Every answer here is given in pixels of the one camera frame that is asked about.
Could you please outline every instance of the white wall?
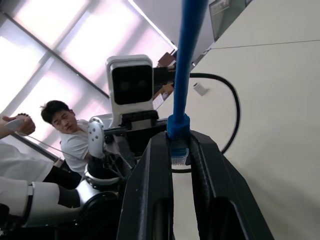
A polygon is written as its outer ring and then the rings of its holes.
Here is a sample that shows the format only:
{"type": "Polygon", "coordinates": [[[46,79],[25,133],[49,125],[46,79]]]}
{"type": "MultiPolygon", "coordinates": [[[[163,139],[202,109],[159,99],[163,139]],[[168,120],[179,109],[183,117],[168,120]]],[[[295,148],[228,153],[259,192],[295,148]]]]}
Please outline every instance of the white wall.
{"type": "MultiPolygon", "coordinates": [[[[223,76],[238,91],[242,119],[226,157],[246,178],[276,240],[320,235],[319,9],[317,0],[253,1],[193,70],[223,76]]],[[[173,95],[160,117],[172,109],[173,95]]],[[[224,85],[191,79],[186,113],[192,129],[224,146],[235,121],[224,85]],[[210,89],[205,96],[192,89],[196,82],[210,89]]],[[[173,179],[176,239],[191,240],[190,176],[173,179]]]]}
{"type": "MultiPolygon", "coordinates": [[[[134,0],[144,14],[172,41],[179,43],[182,19],[182,0],[134,0]]],[[[214,41],[209,7],[206,10],[193,60],[199,57],[214,41]]]]}

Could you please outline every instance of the black cable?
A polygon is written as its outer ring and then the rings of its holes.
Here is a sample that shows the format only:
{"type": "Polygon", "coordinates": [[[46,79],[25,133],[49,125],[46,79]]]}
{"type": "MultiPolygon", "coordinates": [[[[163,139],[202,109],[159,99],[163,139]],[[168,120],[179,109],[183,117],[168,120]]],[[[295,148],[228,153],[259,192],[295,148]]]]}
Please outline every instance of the black cable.
{"type": "MultiPolygon", "coordinates": [[[[236,110],[236,120],[235,120],[235,125],[233,129],[233,133],[225,145],[225,147],[222,149],[221,153],[225,154],[225,152],[229,149],[231,144],[233,143],[238,130],[239,130],[239,125],[240,125],[240,118],[241,118],[241,109],[240,109],[240,101],[239,97],[237,94],[237,91],[235,87],[225,78],[214,75],[214,74],[209,74],[209,73],[190,73],[190,78],[199,78],[199,79],[214,79],[217,80],[221,83],[224,83],[232,92],[233,98],[234,98],[234,103],[235,103],[235,110],[236,110]]],[[[188,169],[172,169],[172,172],[175,174],[185,174],[185,173],[191,173],[191,168],[188,169]]]]}

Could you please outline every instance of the man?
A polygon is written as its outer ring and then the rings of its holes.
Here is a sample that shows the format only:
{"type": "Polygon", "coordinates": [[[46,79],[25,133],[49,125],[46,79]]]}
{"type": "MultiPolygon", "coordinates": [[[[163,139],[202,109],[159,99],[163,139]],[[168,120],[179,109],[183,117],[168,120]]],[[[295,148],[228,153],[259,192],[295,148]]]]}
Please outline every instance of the man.
{"type": "MultiPolygon", "coordinates": [[[[6,129],[5,124],[14,119],[23,120],[23,124],[17,129],[17,132],[23,135],[32,134],[36,127],[32,119],[24,113],[15,117],[3,116],[0,119],[0,139],[13,134],[6,129]]],[[[80,177],[69,174],[68,172],[53,166],[53,161],[37,159],[33,156],[23,154],[9,144],[0,142],[0,176],[31,182],[49,182],[59,184],[67,189],[77,187],[80,177]]]]}
{"type": "Polygon", "coordinates": [[[88,122],[77,120],[74,111],[58,100],[49,101],[43,106],[41,116],[59,131],[61,150],[69,168],[83,176],[90,159],[88,122]]]}

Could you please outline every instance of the white camera housing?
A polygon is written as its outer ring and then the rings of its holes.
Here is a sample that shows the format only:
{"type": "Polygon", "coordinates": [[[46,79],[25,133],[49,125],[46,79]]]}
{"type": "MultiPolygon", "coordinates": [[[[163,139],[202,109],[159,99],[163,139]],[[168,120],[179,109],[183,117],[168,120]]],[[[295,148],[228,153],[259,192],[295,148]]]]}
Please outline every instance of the white camera housing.
{"type": "Polygon", "coordinates": [[[128,114],[128,113],[135,113],[135,112],[142,112],[142,111],[150,111],[154,110],[153,107],[153,95],[154,95],[154,72],[153,72],[153,64],[151,59],[144,54],[141,55],[126,55],[126,56],[112,56],[109,57],[106,61],[106,73],[107,73],[107,79],[108,79],[108,88],[109,88],[109,95],[110,95],[110,101],[111,101],[111,109],[112,109],[112,122],[109,126],[109,128],[118,127],[121,124],[122,121],[122,115],[128,114]],[[139,84],[141,82],[142,86],[147,86],[147,93],[146,91],[141,91],[141,95],[146,96],[147,98],[140,98],[140,100],[135,101],[134,99],[129,99],[130,96],[126,96],[122,94],[121,101],[122,103],[119,103],[119,100],[117,101],[117,91],[119,92],[119,86],[123,85],[124,88],[127,88],[128,92],[131,91],[133,84],[134,84],[134,78],[138,78],[134,72],[130,77],[125,79],[118,79],[118,77],[115,77],[115,71],[126,71],[127,69],[139,69],[142,71],[142,68],[145,68],[148,72],[148,76],[150,74],[150,80],[152,83],[147,82],[145,80],[139,81],[139,84]]]}

